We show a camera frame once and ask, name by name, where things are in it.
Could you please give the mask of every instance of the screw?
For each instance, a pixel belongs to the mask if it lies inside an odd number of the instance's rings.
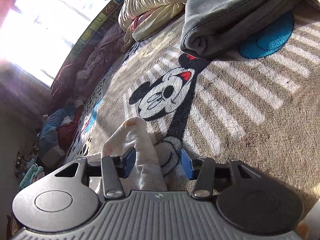
[[[117,189],[109,190],[106,195],[110,198],[121,198],[123,196],[123,192]]]
[[[209,197],[210,196],[210,192],[207,190],[196,190],[193,195],[195,195],[196,197],[200,197],[200,198],[205,198],[205,197]]]

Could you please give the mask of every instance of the gray clothing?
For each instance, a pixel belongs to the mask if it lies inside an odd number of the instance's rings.
[[[210,59],[268,26],[299,0],[188,0],[180,49]]]

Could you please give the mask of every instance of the gray folded fabric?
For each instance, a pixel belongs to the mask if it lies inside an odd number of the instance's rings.
[[[210,59],[268,26],[299,0],[188,0],[180,49]]]

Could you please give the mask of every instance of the bright window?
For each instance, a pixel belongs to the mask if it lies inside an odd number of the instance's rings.
[[[51,86],[79,37],[110,0],[16,0],[0,29],[0,57]]]

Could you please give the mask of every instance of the bed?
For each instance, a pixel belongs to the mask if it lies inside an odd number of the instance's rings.
[[[242,58],[236,48],[212,62],[188,57],[179,49],[183,16],[124,63],[122,55],[85,103],[65,163],[100,152],[138,115],[168,190],[193,186],[179,164],[183,147],[218,163],[237,158],[276,178],[301,197],[305,215],[320,198],[320,15],[305,3],[292,13],[290,39],[261,59]]]

